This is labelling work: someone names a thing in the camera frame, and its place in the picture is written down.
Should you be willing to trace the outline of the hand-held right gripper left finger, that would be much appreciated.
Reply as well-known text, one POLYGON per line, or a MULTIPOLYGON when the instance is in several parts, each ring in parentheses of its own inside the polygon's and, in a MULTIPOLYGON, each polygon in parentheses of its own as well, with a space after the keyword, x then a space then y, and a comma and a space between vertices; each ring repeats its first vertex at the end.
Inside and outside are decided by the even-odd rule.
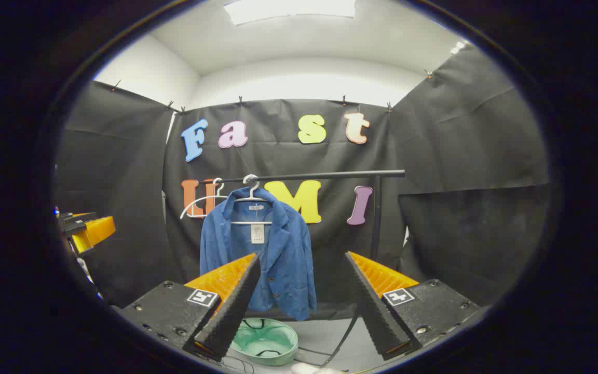
POLYGON ((259 255, 252 253, 187 284, 166 280, 123 308, 121 316, 164 345, 221 360, 260 273, 259 255))

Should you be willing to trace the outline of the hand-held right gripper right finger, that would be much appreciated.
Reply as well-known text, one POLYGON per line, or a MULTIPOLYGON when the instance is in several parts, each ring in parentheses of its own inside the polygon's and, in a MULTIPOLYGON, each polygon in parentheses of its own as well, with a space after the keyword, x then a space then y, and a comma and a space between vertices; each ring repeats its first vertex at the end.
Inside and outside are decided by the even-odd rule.
POLYGON ((347 291, 385 360, 446 339, 480 310, 441 280, 420 283, 351 251, 345 263, 347 291))

